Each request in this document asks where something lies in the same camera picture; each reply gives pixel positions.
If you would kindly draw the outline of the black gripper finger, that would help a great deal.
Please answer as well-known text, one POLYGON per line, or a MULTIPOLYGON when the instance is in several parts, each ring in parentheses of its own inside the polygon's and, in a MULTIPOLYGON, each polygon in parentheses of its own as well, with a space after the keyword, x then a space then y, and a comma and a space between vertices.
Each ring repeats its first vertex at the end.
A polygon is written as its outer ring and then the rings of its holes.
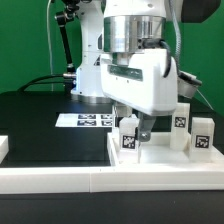
POLYGON ((149 141, 151 139, 151 131, 155 124, 156 118, 142 112, 138 113, 138 118, 140 119, 138 125, 138 140, 149 141))
POLYGON ((122 119, 122 117, 119 115, 119 105, 117 103, 113 104, 112 107, 112 114, 113 114, 113 126, 114 127, 119 127, 119 123, 122 119))

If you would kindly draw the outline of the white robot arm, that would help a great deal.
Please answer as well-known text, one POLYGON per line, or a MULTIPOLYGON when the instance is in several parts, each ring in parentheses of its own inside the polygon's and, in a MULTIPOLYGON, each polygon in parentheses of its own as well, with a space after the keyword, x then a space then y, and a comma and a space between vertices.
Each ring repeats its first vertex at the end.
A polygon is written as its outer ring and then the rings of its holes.
POLYGON ((177 107, 177 96, 201 81, 179 69, 178 52, 171 53, 163 38, 171 21, 176 48, 181 48, 178 24, 202 23, 221 0, 77 0, 81 23, 97 50, 88 48, 92 66, 100 60, 97 89, 101 94, 139 112, 138 139, 148 141, 158 116, 177 107))

